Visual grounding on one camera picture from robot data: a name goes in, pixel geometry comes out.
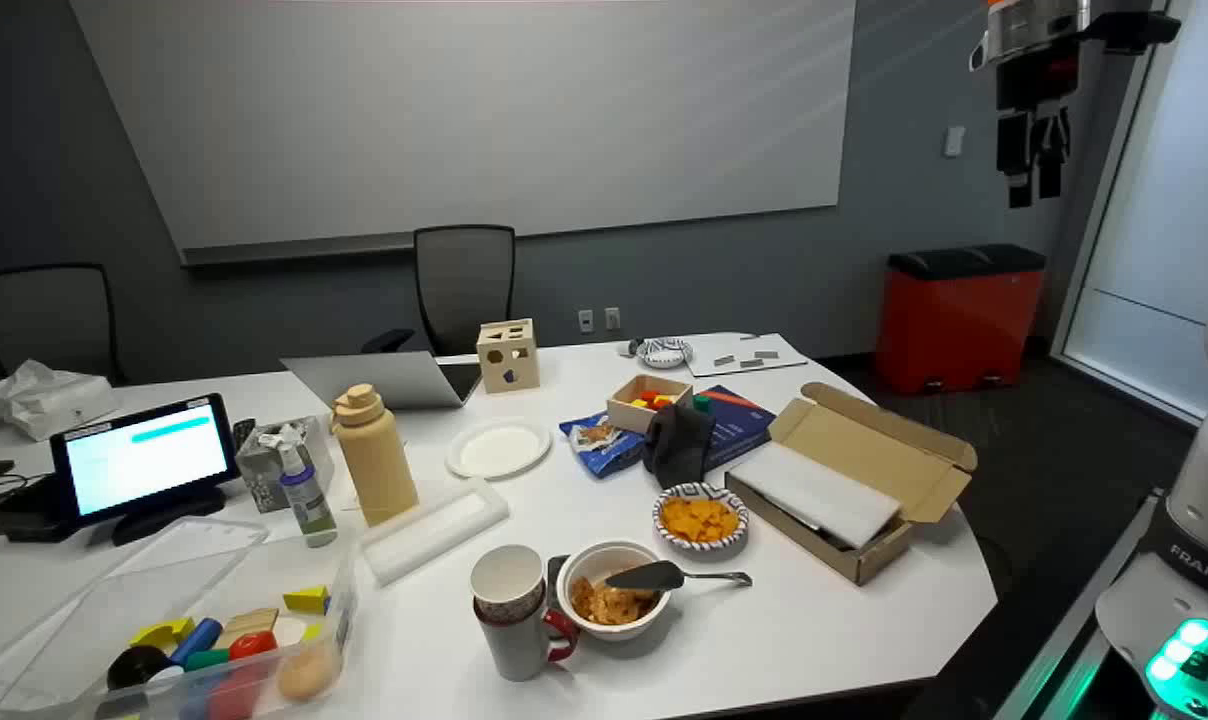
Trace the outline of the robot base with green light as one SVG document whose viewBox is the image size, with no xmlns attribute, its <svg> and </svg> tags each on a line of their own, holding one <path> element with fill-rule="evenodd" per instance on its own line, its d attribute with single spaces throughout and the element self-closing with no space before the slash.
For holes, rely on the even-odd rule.
<svg viewBox="0 0 1208 720">
<path fill-rule="evenodd" d="M 1169 567 L 1165 495 L 1152 492 L 996 720 L 1208 720 L 1208 587 Z"/>
</svg>

